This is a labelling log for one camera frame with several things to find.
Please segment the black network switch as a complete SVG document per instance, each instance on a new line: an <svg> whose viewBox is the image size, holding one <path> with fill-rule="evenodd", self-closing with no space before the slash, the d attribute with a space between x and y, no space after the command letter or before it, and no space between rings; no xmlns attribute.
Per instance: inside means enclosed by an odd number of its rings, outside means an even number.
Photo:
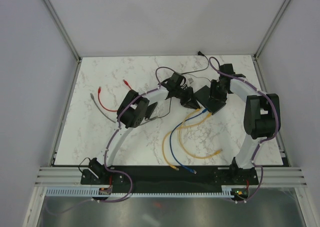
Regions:
<svg viewBox="0 0 320 227"><path fill-rule="evenodd" d="M194 93L196 100L212 115L221 110L226 102L222 100L217 100L210 96L210 88L208 86L203 86L198 91Z"/></svg>

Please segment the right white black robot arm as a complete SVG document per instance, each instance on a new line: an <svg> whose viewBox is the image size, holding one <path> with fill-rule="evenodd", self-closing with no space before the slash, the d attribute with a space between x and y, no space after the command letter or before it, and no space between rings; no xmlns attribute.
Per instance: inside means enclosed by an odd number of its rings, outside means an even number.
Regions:
<svg viewBox="0 0 320 227"><path fill-rule="evenodd" d="M261 144L275 138L280 130L280 100L277 94L262 92L243 74L236 74L231 63L220 65L216 71L219 78L211 81L209 92L213 106L226 105L228 94L236 94L245 103L243 126L246 136L228 170L229 180L241 184L247 175L254 174L255 157Z"/></svg>

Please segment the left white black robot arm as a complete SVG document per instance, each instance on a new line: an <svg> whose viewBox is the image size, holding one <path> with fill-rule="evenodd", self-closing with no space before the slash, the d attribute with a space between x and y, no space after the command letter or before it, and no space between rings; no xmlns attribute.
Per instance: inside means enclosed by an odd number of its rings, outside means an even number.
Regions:
<svg viewBox="0 0 320 227"><path fill-rule="evenodd" d="M107 185L114 173L124 176L124 172L112 169L112 165L125 139L144 119L151 117L158 102L170 98L179 99L182 107L193 110L200 108L193 88L186 84L186 78L177 72L164 81L159 81L157 87L144 93L130 90L116 112L114 133L106 148L89 160L88 168L81 171L80 183Z"/></svg>

